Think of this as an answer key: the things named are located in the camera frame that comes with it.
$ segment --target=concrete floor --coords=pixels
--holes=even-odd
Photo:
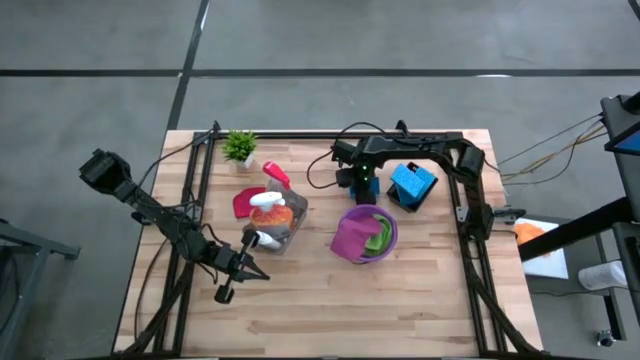
[[[180,68],[198,0],[0,1],[0,69]],[[216,0],[195,68],[638,68],[640,23],[626,0]],[[634,93],[638,78],[192,79],[180,129],[341,128],[354,121],[414,128],[489,128],[498,159]],[[140,227],[130,209],[90,190],[77,168],[97,148],[138,178],[159,154],[177,79],[0,78],[0,217],[71,245],[52,258],[20,344],[21,357],[110,351]],[[510,171],[570,136],[504,166]],[[531,213],[571,218],[623,194],[604,139],[576,151],[557,180],[511,187]],[[554,174],[563,160],[529,179]],[[533,301],[545,349],[635,358],[640,329],[622,294],[631,339],[597,348],[600,298]]]

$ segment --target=green cloth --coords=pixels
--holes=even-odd
[[[368,257],[382,255],[391,242],[391,222],[389,219],[378,214],[374,214],[373,217],[380,222],[382,232],[370,237],[364,245],[364,255]]]

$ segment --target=wooden table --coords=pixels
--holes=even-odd
[[[495,164],[488,130],[463,132]],[[168,132],[163,154],[187,144],[192,135],[192,131]],[[417,213],[403,211],[391,204],[386,195],[379,198],[378,205],[387,209],[399,225],[398,245],[393,253],[378,263],[354,265],[329,250],[337,221],[354,206],[353,200],[346,189],[337,186],[313,189],[305,177],[309,163],[326,153],[331,141],[260,140],[256,151],[258,164],[249,171],[238,171],[235,165],[226,163],[220,150],[222,144],[223,141],[216,142],[204,211],[204,222],[210,222],[220,238],[236,246],[240,243],[240,229],[248,221],[234,217],[232,199],[246,187],[264,186],[267,177],[261,164],[268,160],[275,161],[289,174],[293,189],[309,200],[309,212],[284,255],[253,251],[256,263],[271,280],[237,284],[230,305],[213,300],[217,286],[196,267],[183,355],[477,355],[450,191],[446,175],[434,162],[415,161],[443,180]],[[160,164],[153,196],[161,203],[180,202],[188,158],[187,149]],[[397,163],[389,161],[377,171],[382,191],[390,186],[389,177]],[[336,168],[337,164],[329,158],[323,159],[312,171],[313,181],[316,184],[335,181]],[[499,174],[486,166],[484,169],[487,202],[504,205]],[[141,169],[133,170],[137,174]],[[163,240],[155,227],[147,227],[142,233],[115,350],[133,341],[133,314],[142,280]],[[541,349],[513,236],[493,233],[487,246],[500,305],[526,339]],[[148,323],[161,302],[170,252],[169,246],[165,248],[147,285],[140,328]],[[220,278],[222,282],[226,280],[224,275]],[[491,338],[489,315],[484,307],[483,318],[487,336]],[[171,325],[167,332],[167,339],[172,339]],[[490,349],[495,349],[492,345],[490,341]]]

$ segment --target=purple cloth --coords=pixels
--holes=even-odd
[[[331,242],[331,251],[347,260],[357,261],[364,253],[367,240],[381,231],[382,225],[371,215],[342,219]]]

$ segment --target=small succulent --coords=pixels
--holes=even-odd
[[[222,147],[225,159],[244,162],[256,148],[256,136],[253,132],[232,130]]]

